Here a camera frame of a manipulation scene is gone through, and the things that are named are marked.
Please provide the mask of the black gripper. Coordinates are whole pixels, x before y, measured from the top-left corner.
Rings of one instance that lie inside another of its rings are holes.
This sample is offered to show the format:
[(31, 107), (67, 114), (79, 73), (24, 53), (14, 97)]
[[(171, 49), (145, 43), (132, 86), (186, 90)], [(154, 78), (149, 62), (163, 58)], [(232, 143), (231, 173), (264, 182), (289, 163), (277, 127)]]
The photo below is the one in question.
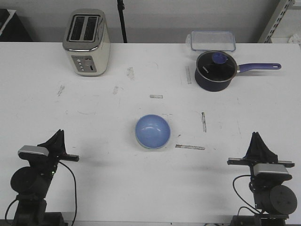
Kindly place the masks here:
[(78, 155), (67, 154), (64, 142), (64, 130), (59, 129), (48, 141), (38, 144), (40, 147), (45, 147), (50, 152), (47, 161), (59, 162), (62, 161), (79, 161)]
[[(260, 161), (254, 160), (256, 158), (256, 148)], [(259, 163), (278, 164), (283, 165), (286, 168), (294, 167), (294, 163), (292, 161), (278, 161), (278, 155), (269, 150), (258, 132), (252, 133), (245, 158), (228, 158), (227, 160), (228, 165), (254, 166)]]

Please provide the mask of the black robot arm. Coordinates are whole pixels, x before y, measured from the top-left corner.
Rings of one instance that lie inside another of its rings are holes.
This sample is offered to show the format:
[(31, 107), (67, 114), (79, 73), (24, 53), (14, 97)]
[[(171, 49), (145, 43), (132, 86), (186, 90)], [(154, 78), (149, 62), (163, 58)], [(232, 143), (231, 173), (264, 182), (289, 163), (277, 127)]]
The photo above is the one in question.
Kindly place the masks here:
[(64, 131), (58, 130), (48, 141), (37, 146), (24, 145), (18, 150), (20, 159), (29, 166), (18, 169), (10, 185), (17, 192), (18, 203), (12, 226), (66, 226), (61, 212), (46, 212), (45, 200), (50, 184), (63, 161), (79, 161), (79, 156), (67, 154)]
[(229, 158), (228, 165), (246, 165), (250, 169), (249, 189), (253, 193), (254, 206), (244, 208), (251, 216), (236, 214), (232, 226), (284, 226), (289, 215), (297, 209), (295, 193), (283, 182), (291, 180), (287, 171), (294, 167), (292, 161), (280, 161), (278, 155), (265, 145), (260, 134), (253, 132), (250, 145), (243, 158)]

